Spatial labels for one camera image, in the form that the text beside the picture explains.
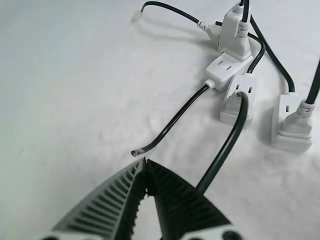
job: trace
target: black cable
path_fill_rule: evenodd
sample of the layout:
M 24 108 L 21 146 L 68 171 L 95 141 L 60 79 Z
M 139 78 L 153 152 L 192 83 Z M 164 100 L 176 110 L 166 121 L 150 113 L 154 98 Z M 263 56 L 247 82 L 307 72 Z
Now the black cable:
M 274 63 L 276 68 L 280 71 L 280 73 L 283 75 L 284 79 L 286 80 L 286 82 L 288 84 L 289 92 L 290 93 L 294 93 L 295 92 L 294 81 L 292 80 L 291 76 L 289 75 L 287 70 L 284 68 L 284 66 L 281 64 L 281 62 L 278 60 L 278 58 L 275 55 L 275 53 L 272 51 L 271 47 L 269 46 L 267 40 L 265 39 L 264 35 L 260 31 L 260 29 L 259 29 L 258 25 L 256 24 L 256 21 L 255 21 L 255 19 L 253 18 L 252 15 L 251 15 L 251 18 L 250 18 L 250 23 L 251 23 L 255 33 L 257 34 L 258 38 L 263 41 L 263 43 L 265 45 L 266 52 L 269 54 L 272 62 Z
M 244 6 L 243 6 L 243 15 L 242 15 L 242 22 L 246 23 L 248 22 L 248 18 L 249 18 L 249 7 L 250 7 L 250 3 L 249 0 L 244 0 Z
M 315 103 L 319 93 L 319 89 L 320 89 L 320 61 L 319 61 L 318 67 L 316 68 L 314 79 L 313 79 L 308 97 L 305 101 L 306 104 Z
M 222 26 L 222 22 L 216 21 L 215 25 Z M 258 38 L 257 36 L 253 35 L 250 32 L 248 33 L 248 37 L 252 38 L 253 40 L 256 40 L 261 45 L 261 49 L 260 49 L 259 53 L 254 58 L 254 60 L 252 61 L 252 63 L 250 64 L 250 66 L 249 66 L 249 68 L 247 70 L 248 74 L 252 74 L 252 72 L 254 71 L 255 67 L 258 65 L 258 63 L 260 62 L 262 57 L 265 55 L 266 46 L 265 46 L 264 42 L 260 38 Z
M 191 20 L 192 22 L 198 24 L 199 20 L 196 19 L 194 16 L 191 16 L 190 14 L 184 12 L 184 11 L 181 11 L 180 9 L 178 8 L 175 8 L 174 6 L 170 6 L 168 4 L 165 4 L 163 2 L 159 2 L 159 1 L 147 1 L 143 4 L 142 8 L 141 8 L 141 12 L 144 11 L 145 7 L 146 6 L 158 6 L 158 7 L 162 7 L 162 8 L 165 8 L 165 9 L 168 9 L 168 10 L 171 10 L 177 14 L 180 14 L 182 16 L 184 16 L 185 18 Z
M 248 105 L 249 100 L 247 94 L 240 91 L 238 95 L 241 98 L 241 105 L 239 115 L 235 121 L 235 124 L 226 139 L 225 143 L 223 144 L 222 148 L 220 149 L 219 153 L 211 163 L 208 170 L 205 172 L 204 176 L 201 178 L 198 185 L 195 187 L 199 190 L 201 194 L 204 194 L 205 191 L 208 189 L 209 185 L 217 175 L 218 171 L 220 170 L 221 166 L 224 164 L 226 158 L 228 157 L 229 153 L 231 152 L 232 148 L 234 147 L 247 119 L 248 114 Z
M 183 106 L 180 108 L 180 110 L 174 115 L 174 117 L 171 119 L 171 121 L 165 126 L 165 128 L 162 130 L 162 132 L 147 146 L 144 146 L 140 149 L 131 151 L 132 156 L 136 157 L 138 155 L 144 154 L 146 152 L 149 152 L 151 149 L 153 149 L 155 146 L 160 143 L 160 141 L 165 137 L 165 135 L 169 132 L 169 130 L 174 126 L 174 124 L 178 121 L 178 119 L 185 113 L 185 111 L 191 106 L 191 104 L 197 100 L 206 90 L 208 90 L 209 87 L 207 85 L 204 85 L 202 88 L 200 88 Z

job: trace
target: extension cord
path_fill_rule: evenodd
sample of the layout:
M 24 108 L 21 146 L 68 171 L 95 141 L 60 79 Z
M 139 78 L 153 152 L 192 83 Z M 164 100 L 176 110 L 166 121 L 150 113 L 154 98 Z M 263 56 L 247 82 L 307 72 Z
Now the extension cord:
M 248 23 L 242 22 L 243 12 L 244 6 L 236 4 L 224 16 L 220 30 L 213 27 L 215 24 L 206 25 L 203 22 L 197 24 L 215 44 L 218 39 L 217 46 L 222 55 L 205 71 L 207 77 L 215 82 L 218 91 L 226 90 L 232 77 L 245 73 L 253 60 L 248 38 Z

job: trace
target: cord end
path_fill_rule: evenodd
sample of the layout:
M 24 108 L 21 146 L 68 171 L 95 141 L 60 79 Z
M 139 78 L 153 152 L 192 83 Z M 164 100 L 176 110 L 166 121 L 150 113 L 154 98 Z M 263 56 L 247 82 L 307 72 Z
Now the cord end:
M 131 155 L 132 155 L 133 157 L 137 157 L 137 156 L 139 156 L 139 155 L 141 155 L 141 154 L 144 154 L 145 152 L 146 152 L 146 151 L 144 151 L 142 148 L 140 148 L 140 149 L 131 151 Z
M 142 17 L 142 10 L 134 11 L 131 16 L 130 23 L 134 24 L 138 22 L 141 19 L 141 17 Z

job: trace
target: electrical outlet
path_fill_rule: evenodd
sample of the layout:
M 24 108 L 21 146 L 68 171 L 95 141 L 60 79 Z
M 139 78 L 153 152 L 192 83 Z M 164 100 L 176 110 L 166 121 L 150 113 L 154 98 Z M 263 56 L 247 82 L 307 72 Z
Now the electrical outlet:
M 246 128 L 254 117 L 256 96 L 258 91 L 258 79 L 250 74 L 235 75 L 226 91 L 222 109 L 220 111 L 220 120 L 226 124 L 234 125 L 240 110 L 241 102 L 236 98 L 236 92 L 247 94 L 249 106 L 244 127 Z
M 281 123 L 291 114 L 297 111 L 303 98 L 296 93 L 289 92 L 278 97 L 272 116 L 271 145 L 277 149 L 293 152 L 305 152 L 312 145 L 312 138 L 303 139 L 283 136 L 280 134 Z
M 236 74 L 243 74 L 251 63 L 253 56 L 247 60 L 240 61 L 227 53 L 223 53 L 214 60 L 206 69 L 206 75 L 215 82 L 218 91 L 228 88 L 231 78 Z

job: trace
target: white fabric surface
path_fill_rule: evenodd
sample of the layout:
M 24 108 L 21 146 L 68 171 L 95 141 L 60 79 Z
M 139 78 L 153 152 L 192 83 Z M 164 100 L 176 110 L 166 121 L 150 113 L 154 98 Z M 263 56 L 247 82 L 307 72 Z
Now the white fabric surface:
M 320 55 L 320 1 L 256 0 L 252 14 L 306 96 Z M 49 230 L 87 193 L 135 159 L 202 85 L 218 56 L 191 21 L 142 0 L 3 0 L 0 3 L 0 239 Z M 167 1 L 206 23 L 230 0 Z M 259 45 L 253 43 L 254 53 Z M 320 236 L 320 107 L 302 154 L 270 146 L 272 108 L 287 87 L 269 57 L 252 124 L 206 196 L 249 239 Z M 232 126 L 219 121 L 224 92 L 208 91 L 146 156 L 195 185 Z M 152 199 L 135 240 L 161 236 Z

